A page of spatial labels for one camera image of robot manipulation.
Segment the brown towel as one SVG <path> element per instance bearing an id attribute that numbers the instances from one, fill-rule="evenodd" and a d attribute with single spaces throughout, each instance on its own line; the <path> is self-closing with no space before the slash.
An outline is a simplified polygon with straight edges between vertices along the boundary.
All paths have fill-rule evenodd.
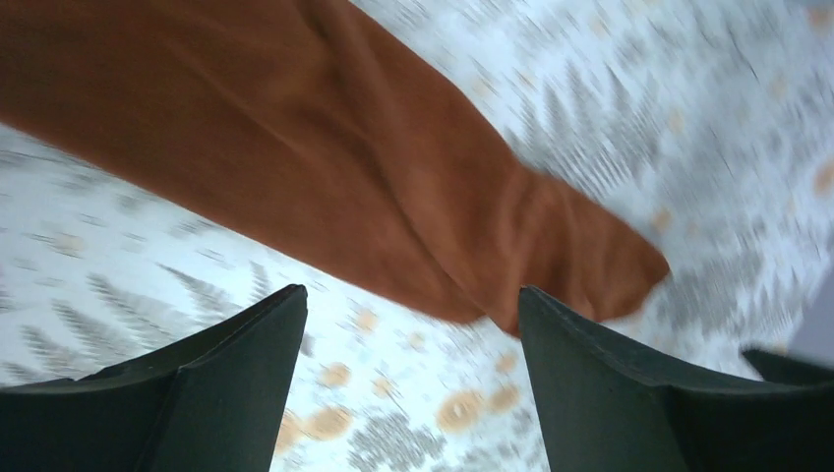
<path id="1" fill-rule="evenodd" d="M 448 322 L 517 334 L 524 285 L 619 318 L 669 272 L 347 1 L 5 1 L 1 120 Z"/>

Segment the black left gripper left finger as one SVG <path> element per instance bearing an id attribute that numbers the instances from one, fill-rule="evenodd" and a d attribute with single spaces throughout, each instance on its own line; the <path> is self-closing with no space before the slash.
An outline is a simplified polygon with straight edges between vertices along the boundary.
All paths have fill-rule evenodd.
<path id="1" fill-rule="evenodd" d="M 267 471 L 308 315 L 289 285 L 79 380 L 1 392 L 5 471 Z"/>

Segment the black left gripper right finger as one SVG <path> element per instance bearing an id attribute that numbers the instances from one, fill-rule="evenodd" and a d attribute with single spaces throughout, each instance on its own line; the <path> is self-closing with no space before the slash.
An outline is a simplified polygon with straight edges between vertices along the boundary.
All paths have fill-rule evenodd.
<path id="1" fill-rule="evenodd" d="M 759 348 L 749 380 L 520 291 L 521 341 L 554 471 L 829 471 L 833 371 Z"/>

